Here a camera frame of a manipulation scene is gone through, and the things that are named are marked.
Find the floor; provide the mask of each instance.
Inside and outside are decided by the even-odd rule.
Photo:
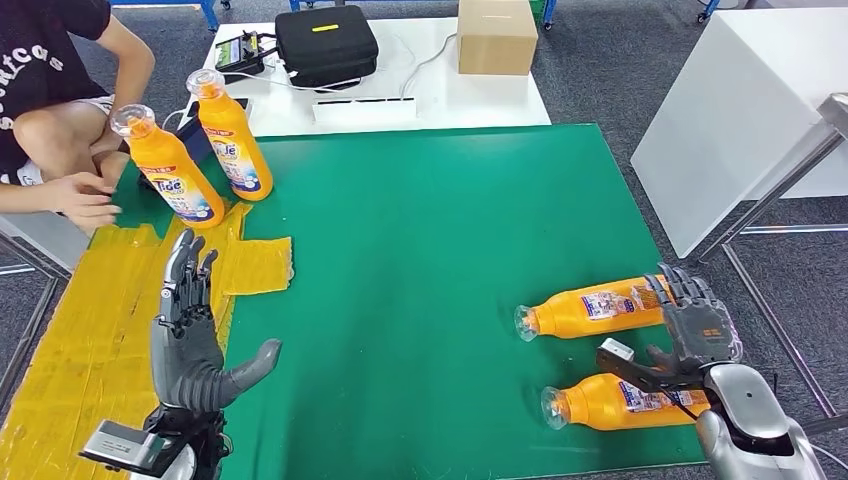
[[[443,17],[456,14],[454,2],[367,2],[369,18]],[[670,262],[676,259],[629,158],[647,129],[703,27],[695,24],[701,10],[695,1],[563,0],[555,25],[542,32],[533,74],[554,123],[597,122],[627,185]],[[233,9],[219,10],[222,23],[270,21],[288,5],[267,0],[233,0]],[[160,115],[182,108],[188,98],[187,75],[202,64],[212,34],[203,16],[188,8],[117,10],[116,16],[142,37],[157,56],[157,68],[144,102]],[[111,85],[115,62],[91,44],[79,43],[92,76]],[[536,152],[539,155],[551,152]],[[843,198],[782,201],[764,223],[848,218]],[[736,243],[749,268],[830,399],[848,410],[848,236],[810,234],[795,237],[743,239]],[[0,254],[0,265],[16,263]],[[707,265],[687,266],[703,276],[729,306],[746,347],[745,362],[767,378],[778,376],[778,398],[786,412],[802,424],[821,410],[801,383],[774,334],[758,313],[722,256]],[[0,277],[0,364],[5,364],[43,285],[37,274]],[[848,430],[814,437],[812,441],[848,459]],[[822,465],[831,479],[848,472],[829,459]],[[708,479],[706,466],[590,475],[593,479]]]

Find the yellow tape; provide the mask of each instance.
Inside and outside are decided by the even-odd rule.
[[[211,305],[222,348],[231,296],[284,290],[292,275],[290,238],[240,240],[249,211],[237,204],[219,226],[197,231],[207,250],[220,253]],[[140,428],[156,407],[150,322],[165,261],[184,228],[174,218],[161,241],[150,225],[97,231],[0,430],[0,480],[118,478],[77,452],[101,420]]]
[[[327,30],[336,30],[339,26],[337,24],[333,25],[324,25],[322,27],[312,27],[313,32],[326,32]]]

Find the person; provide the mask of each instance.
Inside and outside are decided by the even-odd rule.
[[[114,95],[91,80],[69,33],[117,57]],[[0,213],[53,211],[89,233],[113,223],[129,157],[109,115],[138,103],[153,66],[107,0],[0,1]]]

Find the black t-shirt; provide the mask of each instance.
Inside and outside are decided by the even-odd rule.
[[[97,40],[109,12],[105,0],[0,0],[0,172],[12,174],[26,163],[12,133],[18,115],[106,95],[68,33]]]

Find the green table surface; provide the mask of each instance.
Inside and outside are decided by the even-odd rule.
[[[656,271],[595,125],[261,139],[274,173],[245,239],[292,236],[284,292],[240,297],[228,365],[268,337],[277,369],[226,411],[224,480],[492,480],[703,461],[692,427],[559,431],[543,387],[598,373],[604,337],[518,338],[513,310]],[[203,165],[227,191],[214,161]],[[170,212],[134,185],[122,226]],[[663,327],[612,335],[668,347]]]

